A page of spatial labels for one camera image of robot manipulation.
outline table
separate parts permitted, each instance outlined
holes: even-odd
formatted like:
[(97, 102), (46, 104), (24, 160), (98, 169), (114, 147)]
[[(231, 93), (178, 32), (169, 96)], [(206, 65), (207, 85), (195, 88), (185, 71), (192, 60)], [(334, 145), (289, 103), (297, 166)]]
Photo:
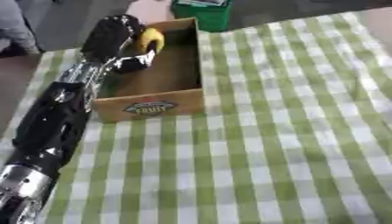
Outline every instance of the table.
[[(43, 212), (46, 221), (390, 221), (391, 123), (383, 120), (389, 119), (385, 95), (390, 91), (383, 88), (389, 79), (381, 70), (390, 69), (391, 59), (351, 13), (307, 21), (320, 47), (303, 32), (302, 19), (221, 35), (201, 33), (208, 116), (119, 124), (93, 120)], [(287, 42), (286, 32), (295, 44)], [(261, 41), (250, 47), (246, 39)], [(52, 52), (41, 68), (54, 61), (51, 71), (62, 70), (74, 55)], [(60, 59), (66, 60), (62, 66)], [(366, 69), (374, 76), (368, 77)], [(53, 72), (46, 75), (53, 78)], [(35, 80), (30, 92), (36, 94), (41, 82)]]

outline floor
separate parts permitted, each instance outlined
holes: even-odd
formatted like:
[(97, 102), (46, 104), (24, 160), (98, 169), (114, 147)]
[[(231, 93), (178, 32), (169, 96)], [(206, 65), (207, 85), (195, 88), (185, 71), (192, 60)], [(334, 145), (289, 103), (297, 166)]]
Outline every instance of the floor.
[(392, 5), (392, 0), (233, 0), (229, 29)]
[(38, 43), (46, 51), (80, 46), (95, 23), (125, 13), (135, 0), (19, 0)]
[[(19, 0), (44, 50), (80, 46), (99, 18), (143, 0)], [(392, 5), (392, 0), (233, 0), (229, 29)]]

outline box label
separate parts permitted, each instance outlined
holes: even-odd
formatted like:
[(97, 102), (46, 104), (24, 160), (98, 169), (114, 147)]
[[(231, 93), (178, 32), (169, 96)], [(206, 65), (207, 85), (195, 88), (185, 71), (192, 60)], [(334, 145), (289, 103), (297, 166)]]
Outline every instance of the box label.
[(137, 102), (127, 107), (124, 111), (138, 116), (158, 116), (177, 106), (177, 103), (168, 101)]

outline person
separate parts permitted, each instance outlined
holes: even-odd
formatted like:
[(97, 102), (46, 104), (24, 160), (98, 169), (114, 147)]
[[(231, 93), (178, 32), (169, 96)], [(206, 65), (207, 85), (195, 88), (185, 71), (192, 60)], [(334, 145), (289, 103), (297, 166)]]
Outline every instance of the person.
[(17, 2), (0, 0), (0, 53), (12, 47), (21, 49), (24, 54), (40, 53)]

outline green bin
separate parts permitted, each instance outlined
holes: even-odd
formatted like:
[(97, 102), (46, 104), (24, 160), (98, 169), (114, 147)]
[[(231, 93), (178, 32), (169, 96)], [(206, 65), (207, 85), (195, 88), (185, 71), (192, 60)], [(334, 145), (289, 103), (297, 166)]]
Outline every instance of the green bin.
[(199, 28), (206, 32), (224, 32), (228, 28), (228, 18), (232, 0), (221, 6), (186, 5), (171, 2), (171, 11), (175, 18), (197, 18)]

